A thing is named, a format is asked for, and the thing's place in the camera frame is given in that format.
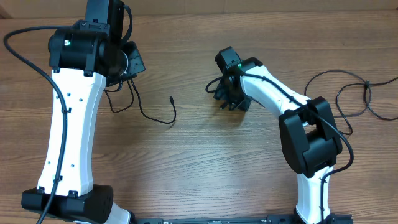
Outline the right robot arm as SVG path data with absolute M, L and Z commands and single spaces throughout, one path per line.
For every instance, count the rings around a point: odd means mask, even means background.
M 282 153 L 297 174 L 298 202 L 293 215 L 270 215 L 268 223 L 352 223 L 328 206 L 328 173 L 333 171 L 342 143 L 326 99 L 310 99 L 271 75 L 257 58 L 243 60 L 232 47 L 215 56 L 222 72 L 213 90 L 223 108 L 247 111 L 252 101 L 279 120 Z

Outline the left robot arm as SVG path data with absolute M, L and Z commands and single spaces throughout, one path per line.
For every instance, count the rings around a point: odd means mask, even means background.
M 144 70 L 131 32 L 123 31 L 128 10 L 121 1 L 88 1 L 84 19 L 56 28 L 49 39 L 56 84 L 49 146 L 37 186 L 22 194 L 24 209 L 66 222 L 134 223 L 113 189 L 94 183 L 91 166 L 104 89 Z

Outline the black cable silver plug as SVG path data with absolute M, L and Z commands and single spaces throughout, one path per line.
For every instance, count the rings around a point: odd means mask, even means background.
M 105 89 L 104 94 L 112 114 L 122 113 L 134 104 L 135 96 L 130 80 L 119 82 L 115 90 Z

